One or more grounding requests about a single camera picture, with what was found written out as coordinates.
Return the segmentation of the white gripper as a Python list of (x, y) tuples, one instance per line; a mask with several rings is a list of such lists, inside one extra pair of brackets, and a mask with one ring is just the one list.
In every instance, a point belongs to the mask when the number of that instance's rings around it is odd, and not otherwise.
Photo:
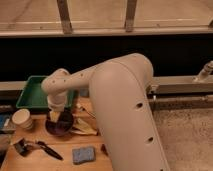
[(62, 112), (67, 103), (67, 95), (60, 93), (57, 95), (47, 96), (48, 107), (55, 112)]

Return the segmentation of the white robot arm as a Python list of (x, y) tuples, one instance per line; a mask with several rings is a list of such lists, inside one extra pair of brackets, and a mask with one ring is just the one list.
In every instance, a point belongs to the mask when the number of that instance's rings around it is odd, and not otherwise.
[(58, 69), (42, 82), (48, 107), (61, 111), (68, 90), (89, 90), (113, 171), (170, 171), (147, 98), (150, 60), (132, 53), (74, 74)]

